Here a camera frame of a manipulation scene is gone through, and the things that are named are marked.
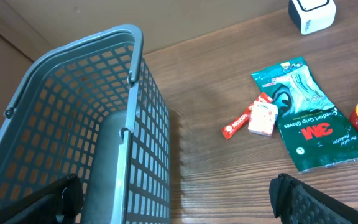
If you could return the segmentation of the red stick sachet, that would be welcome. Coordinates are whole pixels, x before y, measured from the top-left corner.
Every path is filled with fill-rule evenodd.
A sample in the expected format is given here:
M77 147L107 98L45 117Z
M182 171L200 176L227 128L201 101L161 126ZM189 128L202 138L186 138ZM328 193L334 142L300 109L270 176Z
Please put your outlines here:
M273 99L262 92L234 121L222 128L221 132L226 140L233 137L245 124L249 122L252 107L255 103L272 103Z

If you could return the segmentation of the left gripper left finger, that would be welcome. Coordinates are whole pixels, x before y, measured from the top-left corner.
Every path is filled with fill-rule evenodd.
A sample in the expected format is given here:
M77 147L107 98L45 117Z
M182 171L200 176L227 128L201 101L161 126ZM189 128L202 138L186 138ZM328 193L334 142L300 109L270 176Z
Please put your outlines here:
M68 174L0 210L0 223L74 223L83 205L81 181L77 175Z

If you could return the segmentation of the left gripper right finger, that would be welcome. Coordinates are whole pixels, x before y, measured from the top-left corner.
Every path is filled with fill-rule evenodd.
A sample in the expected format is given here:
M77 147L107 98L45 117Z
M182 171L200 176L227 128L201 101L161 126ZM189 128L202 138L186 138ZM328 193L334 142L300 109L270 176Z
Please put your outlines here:
M270 181L269 195L283 224L358 224L358 210L288 174Z

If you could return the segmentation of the red packet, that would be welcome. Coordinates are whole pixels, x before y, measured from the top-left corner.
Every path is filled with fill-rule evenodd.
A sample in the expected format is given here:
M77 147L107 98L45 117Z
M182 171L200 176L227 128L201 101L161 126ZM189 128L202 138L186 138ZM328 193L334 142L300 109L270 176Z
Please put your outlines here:
M278 107L272 103L256 102L251 107L248 130L271 136L278 116Z

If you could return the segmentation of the green 3M gloves packet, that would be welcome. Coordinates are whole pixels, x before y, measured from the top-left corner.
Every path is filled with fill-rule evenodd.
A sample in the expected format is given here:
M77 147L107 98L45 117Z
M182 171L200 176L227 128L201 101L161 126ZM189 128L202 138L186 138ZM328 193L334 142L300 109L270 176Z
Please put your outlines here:
M252 74L259 90L268 94L278 107L275 124L296 168L307 172L358 160L358 132L335 105L328 110L283 116L290 106L289 94L276 79L304 65L305 60L298 57Z

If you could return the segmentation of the teal white sachet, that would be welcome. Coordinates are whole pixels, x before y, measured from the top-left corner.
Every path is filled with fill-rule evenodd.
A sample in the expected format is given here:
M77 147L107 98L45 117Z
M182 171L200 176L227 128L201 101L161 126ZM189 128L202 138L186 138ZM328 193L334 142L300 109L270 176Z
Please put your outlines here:
M283 116L303 111L328 110L334 107L334 103L313 80L307 65L278 77L276 82L288 89L290 106Z

